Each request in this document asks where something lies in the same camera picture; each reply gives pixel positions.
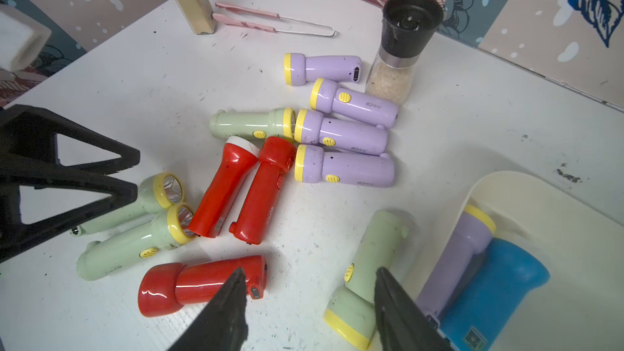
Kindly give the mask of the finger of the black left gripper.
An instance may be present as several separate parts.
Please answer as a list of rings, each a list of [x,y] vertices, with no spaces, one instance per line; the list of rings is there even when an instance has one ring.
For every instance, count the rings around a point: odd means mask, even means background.
[[[65,166],[57,136],[114,153],[113,159]],[[139,164],[139,150],[110,139],[40,107],[14,105],[1,110],[1,260],[32,248],[134,202],[138,187],[115,178]],[[33,224],[20,211],[20,188],[68,189],[104,194],[104,198]]]

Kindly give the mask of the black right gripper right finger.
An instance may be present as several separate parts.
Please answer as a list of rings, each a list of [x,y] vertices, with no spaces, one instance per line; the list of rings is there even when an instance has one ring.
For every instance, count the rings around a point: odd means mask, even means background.
[[[376,271],[374,305],[383,350],[453,350],[383,266]]]

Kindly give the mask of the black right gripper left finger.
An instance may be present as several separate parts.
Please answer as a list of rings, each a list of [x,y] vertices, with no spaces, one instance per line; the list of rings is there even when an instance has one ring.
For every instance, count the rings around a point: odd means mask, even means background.
[[[169,350],[242,350],[246,304],[245,273],[237,268]]]

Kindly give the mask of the blue flashlight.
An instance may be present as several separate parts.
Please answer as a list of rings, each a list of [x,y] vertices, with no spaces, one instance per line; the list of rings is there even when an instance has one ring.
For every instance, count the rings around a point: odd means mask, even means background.
[[[489,350],[526,295],[549,281],[545,262],[525,237],[494,237],[479,271],[441,320],[440,330],[455,349]]]

